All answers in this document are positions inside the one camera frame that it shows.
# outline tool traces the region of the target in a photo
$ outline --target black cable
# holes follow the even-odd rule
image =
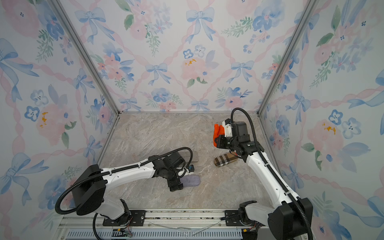
[[[99,235],[97,234],[96,232],[96,226],[95,226],[95,223],[96,223],[96,217],[97,217],[97,213],[95,214],[95,216],[93,217],[93,222],[92,222],[92,229],[93,229],[93,234],[95,235],[96,239],[97,240],[103,240],[101,237],[99,237]]]
[[[251,117],[249,116],[249,114],[242,108],[235,108],[232,110],[231,112],[231,123],[233,122],[233,114],[235,113],[235,111],[241,111],[242,113],[245,114],[245,116],[248,118],[248,121],[249,121],[249,125],[251,126],[251,130],[252,130],[252,135],[253,135],[253,141],[255,142],[255,146],[256,146],[256,150],[257,152],[259,153],[259,156],[261,157],[261,159],[263,160],[264,164],[267,164],[268,161],[265,159],[264,155],[261,153],[261,150],[260,150],[260,146],[257,142],[257,139],[256,139],[256,132],[255,132],[255,127],[253,126],[253,122],[252,122],[252,119]],[[275,179],[277,180],[277,182],[280,184],[280,186],[283,188],[283,190],[287,193],[288,197],[291,199],[291,201],[293,202],[293,204],[295,205],[296,209],[299,211],[300,213],[300,216],[301,216],[301,219],[303,220],[303,223],[304,223],[304,226],[307,230],[307,234],[308,234],[308,240],[313,240],[313,234],[312,234],[312,230],[311,230],[311,225],[307,219],[307,216],[305,215],[303,209],[301,208],[301,206],[299,205],[299,203],[297,202],[297,200],[292,196],[291,193],[289,193],[289,190],[288,188],[283,184],[283,182],[281,181],[281,179],[277,176],[277,174],[275,173],[275,171],[272,169],[272,167],[268,164],[267,165],[267,168],[269,169],[269,171],[272,173],[272,175],[275,177]]]

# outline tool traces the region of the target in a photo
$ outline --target blue flower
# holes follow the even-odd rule
[[[359,58],[359,52],[355,53],[351,59],[351,61],[347,61],[346,64],[348,65],[347,72],[350,70],[354,71],[356,70],[355,64],[360,62],[361,58]]]
[[[354,49],[359,49],[359,48],[360,48],[360,45],[359,45],[359,44],[360,44],[361,42],[362,42],[362,39],[359,38],[359,36],[357,36],[357,37],[355,38],[355,40],[353,40],[352,45],[348,47],[348,49],[351,49],[350,54],[352,53],[352,51],[353,51]]]
[[[165,4],[165,2],[163,3],[163,13],[169,15],[169,10],[170,10],[170,7],[167,7],[167,5]]]
[[[156,19],[155,28],[156,28],[156,33],[160,32],[161,34],[163,34],[163,30],[165,30],[165,27],[161,19],[160,20]]]
[[[373,41],[373,38],[370,38],[370,39],[368,40],[368,42],[367,42],[365,45],[362,44],[362,45],[360,46],[360,49],[361,49],[361,55],[362,55],[363,57],[365,56],[365,54],[367,54],[367,52],[369,52],[369,51],[371,51],[371,50],[373,49],[373,47],[371,46],[372,41]]]
[[[328,119],[333,122],[335,125],[341,124],[341,118],[343,117],[342,112],[338,112],[336,109],[333,109],[331,115],[328,117]]]
[[[170,17],[163,15],[164,24],[167,26],[167,28],[170,28],[172,26],[172,23],[169,21]]]
[[[187,49],[186,51],[183,51],[183,54],[184,54],[185,59],[193,57],[193,53],[192,53],[191,49]]]
[[[38,197],[39,208],[54,209],[60,195],[66,190],[66,185],[67,179],[63,175],[56,175],[48,180]]]
[[[270,0],[263,3],[267,4],[264,9],[260,6],[255,10],[254,15],[256,17],[252,23],[254,30],[261,30],[262,28],[269,30],[271,27],[276,27],[284,19],[284,5],[281,0]]]
[[[275,138],[273,135],[269,136],[269,141],[271,142],[271,145],[274,145]]]
[[[273,75],[273,69],[271,69],[268,73],[263,73],[262,78],[269,80],[269,79],[271,79],[272,75]]]
[[[349,57],[350,56],[347,57],[347,53],[345,53],[342,58],[338,57],[338,63],[337,64],[333,64],[332,68],[336,68],[336,72],[337,73],[340,71],[340,69],[344,70],[345,69],[344,64],[348,62]]]
[[[171,93],[165,88],[155,88],[151,93],[156,102],[166,102],[171,99]]]
[[[354,118],[348,119],[348,122],[343,122],[341,127],[344,129],[343,136],[346,139],[351,139],[353,135],[359,135],[361,133],[361,123]]]
[[[160,18],[160,13],[162,13],[161,10],[160,10],[160,7],[153,6],[153,12],[154,12],[153,15],[154,15],[155,17]]]
[[[59,36],[64,35],[64,29],[46,1],[36,4],[36,9],[40,22],[47,28],[51,37],[58,40]]]
[[[48,98],[44,96],[43,90],[34,90],[31,94],[31,99],[35,101],[36,106],[46,105],[48,103]]]
[[[276,121],[276,128],[279,132],[279,135],[282,137],[288,137],[289,129],[290,129],[289,120],[285,115],[280,115],[279,119]]]
[[[291,174],[286,174],[284,171],[282,171],[283,176],[286,176],[289,180],[292,180],[291,188],[292,190],[296,191],[296,186],[298,189],[304,187],[304,182],[301,178],[299,178],[299,175],[296,172],[296,167],[291,162],[289,165],[289,169],[291,170]]]
[[[103,43],[103,47],[104,47],[103,52],[105,52],[108,57],[110,57],[113,54],[115,56],[115,60],[120,62],[119,54],[122,53],[121,48],[116,49],[111,42],[108,42],[108,44]]]
[[[100,141],[98,141],[97,143],[95,143],[95,142],[96,142],[95,138],[92,135],[90,135],[89,136],[89,143],[83,152],[84,157],[88,157],[89,154],[93,155],[93,161],[92,161],[93,164],[96,164],[96,161],[95,161],[96,153],[95,153],[94,149],[102,147],[102,145],[100,145]]]
[[[26,112],[24,113],[24,117],[31,119],[33,122],[36,122],[37,117],[39,116],[39,113],[40,113],[40,110],[38,107],[33,108],[31,106],[28,106],[26,108]]]
[[[225,91],[225,95],[227,97],[236,97],[236,96],[240,96],[240,93],[238,93],[240,91],[240,88],[237,87],[237,88],[234,88],[232,89],[231,87],[227,88],[227,90]]]
[[[203,47],[203,45],[196,45],[194,54],[202,58],[204,57],[204,51],[205,51],[205,48]]]

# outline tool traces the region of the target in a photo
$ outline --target pink flower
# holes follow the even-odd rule
[[[64,126],[73,122],[73,116],[66,105],[59,109],[56,104],[45,106],[38,117],[36,127],[39,134],[46,137],[51,146],[57,145],[61,134],[65,132]]]
[[[269,67],[269,71],[273,70],[273,71],[276,71],[277,67],[279,66],[279,64],[277,63],[272,63],[272,67]]]
[[[109,67],[108,68],[108,78],[116,79],[120,81],[122,79],[123,71],[117,67]]]
[[[273,137],[275,138],[275,144],[277,145],[277,148],[280,150],[283,147],[283,138],[276,130],[273,133]]]
[[[174,102],[168,101],[166,102],[166,105],[168,110],[176,109],[176,104]]]
[[[159,108],[169,112],[172,109],[176,109],[176,104],[174,102],[168,101],[166,103],[160,103]]]
[[[32,4],[24,0],[3,0],[4,13],[15,31],[25,37],[37,38],[40,22]]]
[[[314,55],[314,62],[318,65],[322,64],[323,62],[328,60],[329,56],[331,55],[331,52],[331,46],[329,46],[328,44],[321,45]]]
[[[337,155],[344,145],[340,130],[323,119],[318,121],[313,129],[308,130],[307,137],[313,143],[314,149],[321,153],[318,158],[318,161],[322,161],[321,166],[336,171],[336,166],[342,162]]]
[[[141,0],[140,2],[135,1],[136,6],[132,6],[131,10],[135,14],[135,22],[144,22],[144,23],[150,23],[152,10],[147,3],[147,0]]]
[[[142,22],[136,22],[130,27],[132,37],[137,40],[144,40],[147,35],[147,29]]]
[[[241,108],[243,106],[243,100],[240,97],[230,97],[225,101],[225,106],[228,109]]]
[[[197,77],[207,78],[206,75],[203,75],[203,72],[208,72],[207,67],[205,66],[205,61],[201,58],[189,58],[185,60],[182,64],[182,75],[183,79],[196,79]]]
[[[117,67],[120,65],[120,62],[115,60],[114,55],[111,55],[110,57],[105,55],[104,58],[105,58],[105,61],[104,61],[105,65],[107,65],[107,66]]]
[[[101,107],[99,111],[100,123],[108,123],[109,117],[111,116],[111,111],[108,107]]]
[[[105,68],[105,63],[98,63],[98,69],[99,70],[107,70],[106,68]]]
[[[227,12],[236,20],[242,19],[244,16],[250,15],[254,12],[258,4],[258,0],[250,1],[234,1],[227,0]]]
[[[311,229],[316,236],[316,240],[335,240],[335,237],[329,228],[321,218],[313,216]]]

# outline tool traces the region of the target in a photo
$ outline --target black joint housing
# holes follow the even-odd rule
[[[89,166],[75,181],[75,184],[89,176],[101,173],[97,164]],[[105,182],[103,177],[85,182],[72,190],[77,215],[86,215],[98,209],[103,202]]]
[[[312,221],[313,206],[308,198],[298,199],[297,202],[304,211],[308,222]],[[307,233],[300,213],[293,202],[283,203],[275,211],[268,214],[268,225],[277,240],[291,239]]]

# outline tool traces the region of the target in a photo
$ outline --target green leaf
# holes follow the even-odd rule
[[[188,83],[187,83],[187,88],[189,88],[190,86],[192,86],[193,84],[195,84],[195,80],[193,78],[191,78]]]
[[[335,12],[333,13],[333,18],[331,21],[331,28],[333,29],[333,31],[336,31],[337,27],[339,26],[340,19],[341,19],[340,9],[339,9],[339,6],[336,5],[336,9],[335,9]]]
[[[68,124],[65,124],[64,128],[67,130],[70,130],[76,126],[76,121],[70,122],[70,123],[71,123],[71,126],[68,126]]]
[[[304,149],[307,152],[313,152],[313,150],[314,150],[314,146],[310,142],[302,145],[301,148]]]
[[[115,2],[119,5],[121,9],[123,9],[126,12],[131,12],[131,7],[128,5],[128,3],[125,0],[115,0]]]
[[[314,161],[316,163],[316,166],[318,169],[320,169],[321,171],[321,162],[322,161],[317,161],[317,158],[321,155],[321,152],[320,151],[316,151],[315,154],[314,154]]]
[[[320,46],[320,45],[323,45],[327,42],[329,42],[331,40],[331,38],[333,37],[333,33],[328,33],[326,35],[324,35],[320,40],[319,42],[317,43],[316,47]]]
[[[68,149],[70,147],[70,137],[68,136],[68,133],[63,132],[61,134],[61,140],[63,141],[64,146],[66,146],[66,148]]]
[[[128,15],[124,20],[125,30],[128,30],[133,24],[133,22],[134,22],[133,15],[132,14]]]

